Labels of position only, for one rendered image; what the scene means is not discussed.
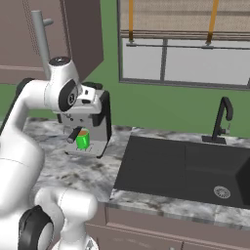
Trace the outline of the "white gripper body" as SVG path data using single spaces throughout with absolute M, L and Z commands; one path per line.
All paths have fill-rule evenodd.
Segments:
M 102 110 L 102 103 L 98 95 L 92 99 L 87 96 L 76 95 L 59 96 L 58 113 L 94 113 L 99 114 Z

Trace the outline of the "green mug of coffee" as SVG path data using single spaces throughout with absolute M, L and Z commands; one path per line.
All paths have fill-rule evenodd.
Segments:
M 76 137 L 78 149 L 87 149 L 90 145 L 90 133 L 88 130 L 81 130 Z

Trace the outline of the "black and silver coffee machine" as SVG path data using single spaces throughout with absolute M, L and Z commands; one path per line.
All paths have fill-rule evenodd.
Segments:
M 58 121 L 63 125 L 63 132 L 68 136 L 78 127 L 81 130 L 88 130 L 90 133 L 90 145 L 87 149 L 78 149 L 76 142 L 73 142 L 66 143 L 64 151 L 66 154 L 87 154 L 102 158 L 112 135 L 109 92 L 103 89 L 101 83 L 84 82 L 82 86 L 96 90 L 96 95 L 99 96 L 102 103 L 102 110 L 99 114 L 63 113 L 57 115 Z

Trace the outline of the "brown cupboard door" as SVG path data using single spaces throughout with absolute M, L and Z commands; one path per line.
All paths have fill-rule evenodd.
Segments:
M 25 77 L 46 78 L 31 16 L 35 10 L 54 21 L 45 27 L 50 57 L 70 56 L 63 0 L 0 0 L 0 84 L 16 84 Z

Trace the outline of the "black sink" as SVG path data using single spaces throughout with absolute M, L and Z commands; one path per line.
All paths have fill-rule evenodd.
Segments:
M 114 187 L 250 209 L 250 148 L 132 136 Z

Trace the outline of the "grey framed window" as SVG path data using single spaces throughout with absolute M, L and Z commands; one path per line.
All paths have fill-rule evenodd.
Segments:
M 250 90 L 250 42 L 122 38 L 118 9 L 120 81 Z

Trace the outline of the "black tap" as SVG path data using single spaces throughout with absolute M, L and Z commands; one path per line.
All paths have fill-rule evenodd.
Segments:
M 226 116 L 227 121 L 231 121 L 233 117 L 233 107 L 228 97 L 222 97 L 219 105 L 219 110 L 216 117 L 216 122 L 214 125 L 213 134 L 211 136 L 202 136 L 203 143 L 219 144 L 225 145 L 226 139 L 223 138 L 223 135 L 229 134 L 229 127 L 223 129 L 221 127 L 221 122 L 223 115 Z

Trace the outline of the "brown drawer front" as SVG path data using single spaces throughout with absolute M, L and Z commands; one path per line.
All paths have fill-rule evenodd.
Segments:
M 250 250 L 250 230 L 228 229 L 109 207 L 105 208 L 105 221 L 109 227 L 175 238 L 194 246 Z

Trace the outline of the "brown wall cupboard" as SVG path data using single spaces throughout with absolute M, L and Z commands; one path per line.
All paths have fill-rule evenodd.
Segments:
M 62 0 L 70 58 L 84 80 L 103 60 L 101 0 Z

